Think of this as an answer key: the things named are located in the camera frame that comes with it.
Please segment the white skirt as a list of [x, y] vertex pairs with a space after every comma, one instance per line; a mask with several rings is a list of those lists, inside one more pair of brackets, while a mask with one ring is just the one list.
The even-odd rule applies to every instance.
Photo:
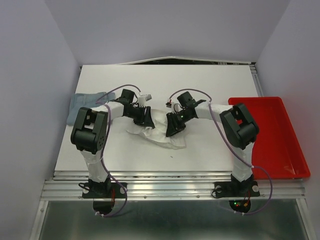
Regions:
[[177, 133], [170, 137], [166, 136], [168, 122], [165, 111], [152, 109], [151, 118], [154, 128], [139, 126], [132, 122], [128, 125], [126, 131], [132, 135], [140, 136], [162, 148], [179, 150], [187, 147], [184, 133]]

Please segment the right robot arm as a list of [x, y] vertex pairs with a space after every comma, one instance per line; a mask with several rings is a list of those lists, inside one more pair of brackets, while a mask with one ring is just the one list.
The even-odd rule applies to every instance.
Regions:
[[168, 99], [166, 136], [172, 137], [186, 128], [186, 122], [192, 119], [207, 119], [214, 122], [222, 140], [233, 154], [233, 169], [230, 181], [216, 181], [211, 195], [218, 198], [259, 196], [254, 191], [252, 151], [260, 129], [248, 108], [236, 105], [213, 104], [212, 100], [195, 100], [190, 89], [181, 90], [178, 102]]

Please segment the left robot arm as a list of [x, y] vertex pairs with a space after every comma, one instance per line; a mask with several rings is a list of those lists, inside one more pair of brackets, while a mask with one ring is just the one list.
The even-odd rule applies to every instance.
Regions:
[[154, 128], [151, 107], [145, 106], [151, 99], [150, 94], [136, 96], [133, 91], [124, 89], [120, 97], [97, 108], [81, 107], [78, 110], [70, 141], [80, 151], [88, 168], [88, 182], [79, 184], [84, 198], [105, 198], [115, 194], [102, 157], [110, 124], [115, 118], [127, 117], [138, 126]]

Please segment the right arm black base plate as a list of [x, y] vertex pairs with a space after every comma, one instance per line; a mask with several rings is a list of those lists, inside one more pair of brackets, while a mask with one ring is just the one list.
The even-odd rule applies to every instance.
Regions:
[[214, 189], [211, 191], [211, 196], [216, 199], [259, 197], [260, 189], [256, 181], [251, 181], [249, 183], [217, 181], [214, 183]]

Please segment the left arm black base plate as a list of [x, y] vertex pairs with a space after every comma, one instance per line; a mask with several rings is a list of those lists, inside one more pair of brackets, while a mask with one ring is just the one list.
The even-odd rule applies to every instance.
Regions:
[[84, 185], [85, 189], [82, 189], [81, 197], [83, 199], [111, 199], [114, 197], [115, 199], [125, 199], [125, 191], [116, 183], [111, 182], [109, 192], [105, 193], [96, 193], [93, 190], [89, 189], [89, 183], [80, 183]]

